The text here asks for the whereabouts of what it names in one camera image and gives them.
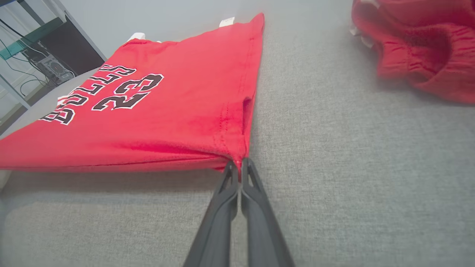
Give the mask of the red shorts with white stripe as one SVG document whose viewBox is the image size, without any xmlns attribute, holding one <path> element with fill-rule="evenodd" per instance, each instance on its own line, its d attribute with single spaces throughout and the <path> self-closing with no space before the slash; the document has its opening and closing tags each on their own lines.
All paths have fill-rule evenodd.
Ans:
<svg viewBox="0 0 475 267">
<path fill-rule="evenodd" d="M 380 78 L 475 105 L 475 0 L 353 0 L 351 18 Z"/>
</svg>

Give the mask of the white partition panel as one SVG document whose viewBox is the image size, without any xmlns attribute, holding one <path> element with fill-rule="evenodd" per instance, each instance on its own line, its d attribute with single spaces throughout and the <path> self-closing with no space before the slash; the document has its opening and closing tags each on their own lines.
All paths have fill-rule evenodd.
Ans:
<svg viewBox="0 0 475 267">
<path fill-rule="evenodd" d="M 249 22 L 271 0 L 56 0 L 93 48 L 108 59 L 134 33 L 152 41 L 181 41 L 219 27 Z"/>
</svg>

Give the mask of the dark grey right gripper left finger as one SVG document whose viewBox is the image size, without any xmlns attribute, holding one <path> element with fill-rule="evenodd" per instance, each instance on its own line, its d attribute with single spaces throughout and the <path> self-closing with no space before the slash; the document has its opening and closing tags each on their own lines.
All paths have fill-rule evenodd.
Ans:
<svg viewBox="0 0 475 267">
<path fill-rule="evenodd" d="M 183 267 L 230 267 L 231 223 L 237 213 L 239 171 L 229 161 L 221 174 Z"/>
</svg>

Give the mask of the red basketball jersey black lettering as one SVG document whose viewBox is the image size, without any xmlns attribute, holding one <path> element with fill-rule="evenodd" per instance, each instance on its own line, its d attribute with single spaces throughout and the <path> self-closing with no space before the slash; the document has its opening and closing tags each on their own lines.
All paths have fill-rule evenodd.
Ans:
<svg viewBox="0 0 475 267">
<path fill-rule="evenodd" d="M 55 110 L 0 139 L 0 169 L 224 169 L 249 155 L 265 15 L 183 41 L 132 39 Z"/>
</svg>

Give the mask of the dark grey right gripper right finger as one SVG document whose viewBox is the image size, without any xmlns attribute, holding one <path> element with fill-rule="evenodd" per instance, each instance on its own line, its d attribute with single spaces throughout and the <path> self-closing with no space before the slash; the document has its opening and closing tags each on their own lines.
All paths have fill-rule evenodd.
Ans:
<svg viewBox="0 0 475 267">
<path fill-rule="evenodd" d="M 247 220 L 248 267 L 296 267 L 254 162 L 241 167 L 241 210 Z"/>
</svg>

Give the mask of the grey computer tower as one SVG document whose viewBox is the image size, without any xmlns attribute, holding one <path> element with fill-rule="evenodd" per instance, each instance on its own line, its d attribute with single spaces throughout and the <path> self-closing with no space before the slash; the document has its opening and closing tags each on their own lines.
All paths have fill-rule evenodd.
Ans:
<svg viewBox="0 0 475 267">
<path fill-rule="evenodd" d="M 53 55 L 41 59 L 37 62 L 37 67 L 58 85 L 76 77 L 73 71 L 63 66 Z"/>
</svg>

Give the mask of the green-edged desk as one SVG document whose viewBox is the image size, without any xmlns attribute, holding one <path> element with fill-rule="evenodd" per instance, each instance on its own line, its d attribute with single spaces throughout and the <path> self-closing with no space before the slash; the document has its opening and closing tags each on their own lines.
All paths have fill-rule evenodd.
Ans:
<svg viewBox="0 0 475 267">
<path fill-rule="evenodd" d="M 13 42 L 9 46 L 2 45 L 1 47 L 3 49 L 0 50 L 0 56 L 5 60 L 10 59 L 12 56 L 15 56 L 16 54 L 24 51 L 27 46 L 37 43 L 42 38 L 52 33 L 63 24 L 63 20 L 61 20 L 59 17 L 54 18 L 53 20 L 45 23 L 39 28 L 34 29 L 29 34 L 22 36 L 20 39 Z"/>
</svg>

